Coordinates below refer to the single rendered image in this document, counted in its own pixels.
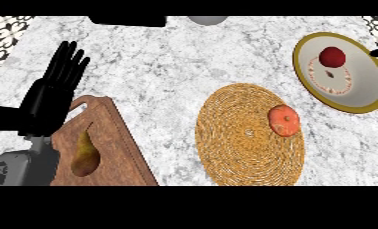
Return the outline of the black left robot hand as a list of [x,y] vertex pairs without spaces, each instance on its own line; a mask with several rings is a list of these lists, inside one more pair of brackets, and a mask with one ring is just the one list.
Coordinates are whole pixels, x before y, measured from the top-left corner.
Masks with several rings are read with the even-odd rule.
[[64,41],[45,75],[28,89],[21,106],[0,106],[0,131],[16,131],[19,136],[33,137],[50,136],[58,131],[89,62],[84,50],[77,50],[77,42]]

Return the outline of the white bowl with gold rim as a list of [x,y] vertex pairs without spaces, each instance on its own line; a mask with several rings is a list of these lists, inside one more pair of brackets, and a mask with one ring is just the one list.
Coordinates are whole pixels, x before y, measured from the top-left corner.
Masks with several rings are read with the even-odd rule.
[[[328,47],[346,54],[338,68],[321,64],[319,55]],[[293,66],[304,88],[329,107],[349,113],[378,109],[378,58],[352,38],[331,32],[304,36],[293,51]]]

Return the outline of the orange-red tomato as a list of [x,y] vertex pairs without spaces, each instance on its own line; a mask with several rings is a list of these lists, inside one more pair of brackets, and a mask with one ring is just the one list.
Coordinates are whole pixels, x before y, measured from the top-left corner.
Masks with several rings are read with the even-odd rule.
[[300,117],[287,105],[275,106],[267,114],[269,126],[281,137],[291,137],[300,130]]

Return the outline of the round woven straw placemat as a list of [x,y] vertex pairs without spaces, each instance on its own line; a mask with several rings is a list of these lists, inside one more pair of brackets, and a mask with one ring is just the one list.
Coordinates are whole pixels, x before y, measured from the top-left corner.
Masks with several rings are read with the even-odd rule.
[[304,165],[304,137],[279,136],[269,111],[284,100],[263,87],[236,83],[208,97],[198,114],[195,141],[201,163],[220,185],[285,186]]

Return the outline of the dark red apple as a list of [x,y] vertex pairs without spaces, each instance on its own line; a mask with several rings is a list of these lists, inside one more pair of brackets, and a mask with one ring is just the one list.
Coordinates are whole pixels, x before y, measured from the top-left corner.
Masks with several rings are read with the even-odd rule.
[[327,47],[319,54],[319,62],[325,67],[341,67],[346,63],[344,52],[337,47]]

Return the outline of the yellow-brown pear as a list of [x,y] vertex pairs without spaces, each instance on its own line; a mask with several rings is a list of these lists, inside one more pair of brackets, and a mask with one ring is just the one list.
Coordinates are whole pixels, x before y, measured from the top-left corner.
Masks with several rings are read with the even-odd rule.
[[76,176],[84,177],[90,175],[101,164],[101,153],[96,149],[89,132],[80,134],[77,141],[76,155],[71,161],[71,171]]

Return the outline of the brown wooden cutting board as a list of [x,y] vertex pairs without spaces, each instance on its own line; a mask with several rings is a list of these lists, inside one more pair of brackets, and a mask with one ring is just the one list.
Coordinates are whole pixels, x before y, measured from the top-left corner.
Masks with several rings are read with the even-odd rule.
[[[71,104],[86,110],[64,124],[52,136],[53,148],[61,153],[53,185],[151,185],[158,182],[143,159],[117,106],[109,97],[84,95]],[[86,177],[71,171],[71,160],[80,133],[89,132],[90,140],[101,153],[101,164]]]

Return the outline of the black appliance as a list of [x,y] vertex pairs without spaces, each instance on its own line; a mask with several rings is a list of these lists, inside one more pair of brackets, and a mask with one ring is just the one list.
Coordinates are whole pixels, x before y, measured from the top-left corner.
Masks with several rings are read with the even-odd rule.
[[164,27],[167,24],[166,16],[90,16],[95,24],[140,26],[140,27]]

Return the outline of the grey round object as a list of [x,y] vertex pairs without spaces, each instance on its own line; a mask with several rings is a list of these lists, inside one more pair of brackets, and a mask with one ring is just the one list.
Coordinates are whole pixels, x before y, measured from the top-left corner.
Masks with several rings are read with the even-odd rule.
[[211,26],[220,24],[228,17],[226,16],[189,16],[189,19],[202,26]]

